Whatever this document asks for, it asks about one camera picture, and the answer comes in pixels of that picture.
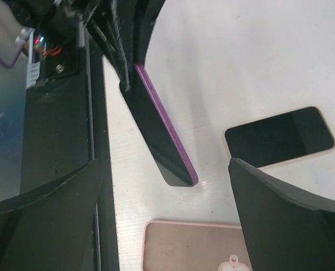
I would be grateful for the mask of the pink phone case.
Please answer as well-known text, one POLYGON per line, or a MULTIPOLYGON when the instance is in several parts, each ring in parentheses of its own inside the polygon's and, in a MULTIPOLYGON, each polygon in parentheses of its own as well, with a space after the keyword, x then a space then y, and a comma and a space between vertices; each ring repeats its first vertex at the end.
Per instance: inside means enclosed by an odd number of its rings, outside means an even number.
POLYGON ((142 270, 252 270, 237 225, 152 220, 143 233, 142 270))

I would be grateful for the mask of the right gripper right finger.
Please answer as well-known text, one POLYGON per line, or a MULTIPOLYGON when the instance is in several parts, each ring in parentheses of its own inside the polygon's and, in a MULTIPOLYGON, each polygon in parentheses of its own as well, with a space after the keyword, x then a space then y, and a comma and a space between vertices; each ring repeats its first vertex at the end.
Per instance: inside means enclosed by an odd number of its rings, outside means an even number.
POLYGON ((253 270, 335 270, 335 200, 241 159, 228 169, 253 270))

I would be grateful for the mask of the purple smartphone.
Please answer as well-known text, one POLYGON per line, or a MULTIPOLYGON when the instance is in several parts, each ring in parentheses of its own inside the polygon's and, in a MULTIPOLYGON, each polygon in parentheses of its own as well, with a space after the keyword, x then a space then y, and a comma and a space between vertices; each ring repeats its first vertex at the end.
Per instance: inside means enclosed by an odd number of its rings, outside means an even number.
POLYGON ((198 175, 145 67, 134 65, 133 87, 123 98, 165 182, 192 187, 198 175))

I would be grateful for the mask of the phone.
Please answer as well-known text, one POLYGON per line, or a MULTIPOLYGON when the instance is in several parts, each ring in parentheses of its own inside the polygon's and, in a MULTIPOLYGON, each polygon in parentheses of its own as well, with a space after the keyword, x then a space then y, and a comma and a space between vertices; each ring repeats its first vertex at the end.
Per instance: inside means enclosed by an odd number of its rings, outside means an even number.
POLYGON ((256 168, 332 149, 335 140, 313 106, 229 128, 224 133, 232 157, 256 168))

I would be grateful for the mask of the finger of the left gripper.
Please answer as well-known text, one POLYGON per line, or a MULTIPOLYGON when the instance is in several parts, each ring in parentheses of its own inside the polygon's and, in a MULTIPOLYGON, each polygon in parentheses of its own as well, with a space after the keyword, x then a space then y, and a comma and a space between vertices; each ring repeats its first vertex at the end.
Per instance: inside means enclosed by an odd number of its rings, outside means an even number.
POLYGON ((150 38, 165 0, 138 0, 134 13, 133 62, 145 64, 150 38))
POLYGON ((114 67, 122 92, 132 88, 133 15, 136 1, 86 1, 85 26, 114 67))

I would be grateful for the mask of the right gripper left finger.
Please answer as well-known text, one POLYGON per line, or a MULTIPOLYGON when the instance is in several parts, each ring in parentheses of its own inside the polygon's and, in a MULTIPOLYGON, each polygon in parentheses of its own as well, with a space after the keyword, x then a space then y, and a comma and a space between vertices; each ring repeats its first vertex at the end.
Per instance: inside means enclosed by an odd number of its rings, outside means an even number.
POLYGON ((92 160, 0 202, 0 270, 80 270, 102 171, 92 160))

